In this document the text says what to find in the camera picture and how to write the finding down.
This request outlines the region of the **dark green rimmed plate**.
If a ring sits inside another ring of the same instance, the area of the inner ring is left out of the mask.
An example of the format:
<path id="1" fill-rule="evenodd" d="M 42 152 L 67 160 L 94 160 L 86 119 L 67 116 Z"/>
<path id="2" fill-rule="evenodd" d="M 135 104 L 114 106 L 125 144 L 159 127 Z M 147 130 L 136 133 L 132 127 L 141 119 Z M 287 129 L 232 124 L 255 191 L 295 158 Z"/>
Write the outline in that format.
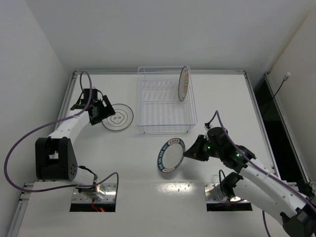
<path id="1" fill-rule="evenodd" d="M 171 138 L 160 149 L 157 166 L 162 173 L 175 171 L 184 159 L 185 143 L 180 138 Z"/>

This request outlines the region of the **white plate with orange sunburst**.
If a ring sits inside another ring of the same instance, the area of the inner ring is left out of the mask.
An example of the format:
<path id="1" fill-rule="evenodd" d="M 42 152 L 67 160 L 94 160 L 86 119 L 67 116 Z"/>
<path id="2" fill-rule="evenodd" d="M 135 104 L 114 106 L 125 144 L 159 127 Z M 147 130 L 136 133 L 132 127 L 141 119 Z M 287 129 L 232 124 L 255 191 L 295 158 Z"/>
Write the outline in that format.
<path id="1" fill-rule="evenodd" d="M 186 98 L 190 81 L 190 69 L 188 66 L 184 66 L 181 70 L 179 83 L 178 83 L 178 96 L 180 102 L 183 102 Z"/>

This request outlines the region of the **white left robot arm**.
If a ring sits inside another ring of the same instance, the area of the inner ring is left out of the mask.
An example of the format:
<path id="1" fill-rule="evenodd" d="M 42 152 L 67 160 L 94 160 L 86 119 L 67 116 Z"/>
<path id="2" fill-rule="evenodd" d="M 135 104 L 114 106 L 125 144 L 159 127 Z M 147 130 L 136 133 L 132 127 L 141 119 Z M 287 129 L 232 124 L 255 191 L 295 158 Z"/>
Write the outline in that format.
<path id="1" fill-rule="evenodd" d="M 92 200 L 105 197 L 97 175 L 77 163 L 73 144 L 87 125 L 96 125 L 113 116 L 115 111 L 104 95 L 98 98 L 97 89 L 84 89 L 83 95 L 69 110 L 69 117 L 46 138 L 35 143 L 36 175 L 40 180 L 74 184 L 79 193 Z"/>

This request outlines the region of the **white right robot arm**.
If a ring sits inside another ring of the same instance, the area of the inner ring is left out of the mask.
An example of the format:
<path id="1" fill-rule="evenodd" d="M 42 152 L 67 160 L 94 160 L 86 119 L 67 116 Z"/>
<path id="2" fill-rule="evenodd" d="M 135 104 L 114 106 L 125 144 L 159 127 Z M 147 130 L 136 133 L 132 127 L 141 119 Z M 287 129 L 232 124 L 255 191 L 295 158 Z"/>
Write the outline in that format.
<path id="1" fill-rule="evenodd" d="M 298 193 L 270 174 L 250 150 L 234 144 L 221 127 L 199 135 L 184 156 L 199 161 L 218 158 L 232 170 L 209 192 L 217 201 L 245 199 L 272 216 L 291 237 L 316 233 L 316 198 Z"/>

